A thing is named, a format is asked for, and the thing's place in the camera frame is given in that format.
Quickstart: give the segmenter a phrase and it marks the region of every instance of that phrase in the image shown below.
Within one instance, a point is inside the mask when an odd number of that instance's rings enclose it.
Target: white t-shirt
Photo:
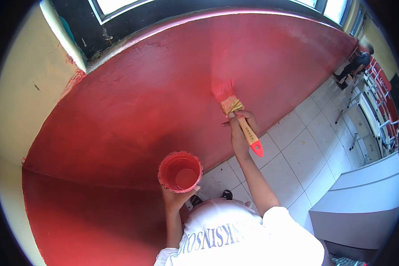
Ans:
[[[234,200],[210,199],[185,222],[179,248],[160,251],[154,265],[320,266],[324,248],[284,207],[263,219]]]

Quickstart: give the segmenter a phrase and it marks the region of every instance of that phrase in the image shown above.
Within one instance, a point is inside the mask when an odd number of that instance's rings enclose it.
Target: person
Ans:
[[[353,76],[356,76],[357,73],[365,71],[366,67],[371,62],[371,55],[374,53],[374,47],[372,46],[372,44],[362,43],[360,45],[360,50],[362,51],[362,53],[355,56],[353,61],[343,69],[340,75],[336,75],[334,73],[334,76],[338,79],[339,82],[343,78],[345,78],[347,74],[352,73]]]
[[[245,175],[259,213],[238,200],[208,199],[196,205],[184,223],[179,210],[200,187],[175,194],[162,189],[167,224],[167,245],[156,257],[156,266],[170,265],[310,265],[320,266],[324,248],[295,222],[253,162],[237,116],[244,116],[258,133],[248,111],[228,114],[231,144]]]

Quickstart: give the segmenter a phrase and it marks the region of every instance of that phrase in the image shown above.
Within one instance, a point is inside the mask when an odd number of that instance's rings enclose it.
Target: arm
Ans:
[[[235,111],[237,116],[244,116],[249,123],[251,129],[254,132],[258,132],[257,124],[254,120],[253,115],[248,111]],[[263,177],[259,168],[254,163],[253,159],[249,154],[250,146],[245,139],[244,133],[239,126],[238,119],[234,113],[229,113],[229,122],[224,125],[230,125],[231,132],[231,143],[234,149],[235,156],[243,170],[245,179],[247,180],[248,188],[250,189],[253,201],[259,211],[260,215],[263,216],[267,210],[272,207],[279,206],[279,200],[275,193]]]
[[[167,226],[167,244],[168,248],[179,248],[182,240],[183,229],[179,210],[165,210],[165,224]]]
[[[165,224],[167,226],[166,247],[179,248],[179,243],[183,236],[182,221],[180,219],[179,210],[183,207],[186,200],[188,200],[199,189],[200,186],[196,186],[189,192],[176,194],[164,187],[161,187],[165,205]]]
[[[365,66],[364,65],[360,65],[356,70],[354,70],[352,72],[353,76],[355,76],[359,71],[361,71]]]

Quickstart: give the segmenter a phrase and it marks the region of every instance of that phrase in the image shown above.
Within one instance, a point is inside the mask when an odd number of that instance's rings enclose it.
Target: hand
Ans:
[[[162,197],[164,198],[164,205],[166,212],[179,212],[183,204],[194,195],[201,187],[196,186],[191,191],[186,193],[173,193],[161,186]]]
[[[229,121],[223,123],[222,126],[230,126],[231,131],[231,143],[232,148],[234,149],[235,156],[240,159],[247,158],[249,155],[250,145],[245,138],[244,132],[239,126],[238,118],[237,117],[245,117],[247,123],[250,125],[251,129],[254,131],[255,134],[259,132],[259,127],[256,124],[256,120],[251,112],[245,110],[238,110],[228,113]]]

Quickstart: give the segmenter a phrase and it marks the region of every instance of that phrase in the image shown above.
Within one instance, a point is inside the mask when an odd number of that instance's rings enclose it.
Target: person in black clothing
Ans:
[[[363,43],[360,46],[360,50],[362,53],[357,55],[353,61],[344,68],[340,75],[334,73],[334,76],[339,82],[346,77],[347,74],[352,73],[353,76],[355,76],[357,73],[365,71],[366,67],[369,65],[371,55],[374,53],[374,47],[370,43]]]

